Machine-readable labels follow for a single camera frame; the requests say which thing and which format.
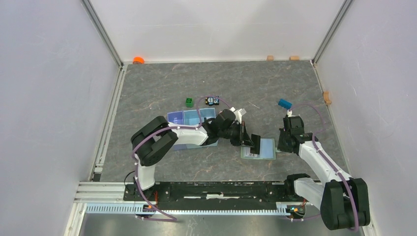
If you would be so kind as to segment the silver VIP card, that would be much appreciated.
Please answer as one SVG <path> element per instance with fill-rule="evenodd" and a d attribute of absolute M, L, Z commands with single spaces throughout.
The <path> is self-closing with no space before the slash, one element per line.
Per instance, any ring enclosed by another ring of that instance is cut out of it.
<path fill-rule="evenodd" d="M 247 159 L 256 159 L 256 158 L 258 158 L 258 155 L 251 153 L 249 147 L 242 147 L 241 148 L 241 157 L 242 158 L 247 158 Z"/>

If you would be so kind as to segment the green card holder wallet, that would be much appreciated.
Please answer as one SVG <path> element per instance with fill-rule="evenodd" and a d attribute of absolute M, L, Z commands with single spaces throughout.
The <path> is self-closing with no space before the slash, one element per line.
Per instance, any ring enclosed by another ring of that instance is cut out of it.
<path fill-rule="evenodd" d="M 249 159 L 249 160 L 275 160 L 276 159 L 276 154 L 280 153 L 280 152 L 281 151 L 278 150 L 276 145 L 275 145 L 275 140 L 274 139 L 261 138 L 260 154 L 258 155 L 258 158 Z"/>

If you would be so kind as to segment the blue three-compartment organizer tray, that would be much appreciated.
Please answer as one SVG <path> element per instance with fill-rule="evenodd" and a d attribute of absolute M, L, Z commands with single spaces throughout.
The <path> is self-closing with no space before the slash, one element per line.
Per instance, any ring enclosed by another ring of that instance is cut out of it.
<path fill-rule="evenodd" d="M 203 121 L 209 118 L 216 117 L 215 108 L 202 108 L 199 110 Z M 198 125 L 200 120 L 197 114 L 197 110 L 175 111 L 167 113 L 167 121 L 178 125 Z M 193 144 L 175 144 L 173 150 L 183 149 L 195 149 L 201 148 L 201 146 Z"/>

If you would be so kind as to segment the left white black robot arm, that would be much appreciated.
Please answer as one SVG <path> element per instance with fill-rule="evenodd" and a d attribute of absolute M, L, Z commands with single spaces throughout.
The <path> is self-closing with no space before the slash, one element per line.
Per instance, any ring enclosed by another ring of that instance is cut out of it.
<path fill-rule="evenodd" d="M 247 132 L 242 119 L 245 113 L 245 109 L 231 107 L 196 125 L 175 124 L 163 116 L 150 121 L 131 137 L 137 196 L 145 201 L 154 196 L 156 164 L 174 145 L 208 146 L 226 139 L 235 147 L 249 147 L 252 154 L 259 154 L 261 137 Z"/>

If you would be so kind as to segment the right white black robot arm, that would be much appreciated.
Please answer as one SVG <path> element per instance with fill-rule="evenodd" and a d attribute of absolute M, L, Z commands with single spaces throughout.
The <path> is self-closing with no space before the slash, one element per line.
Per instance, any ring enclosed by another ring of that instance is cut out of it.
<path fill-rule="evenodd" d="M 288 175 L 284 195 L 291 201 L 306 199 L 320 211 L 329 230 L 368 226 L 371 221 L 368 187 L 362 178 L 354 178 L 340 168 L 324 151 L 313 133 L 304 131 L 299 116 L 286 115 L 280 129 L 278 150 L 294 153 L 304 160 L 319 178 L 307 174 Z"/>

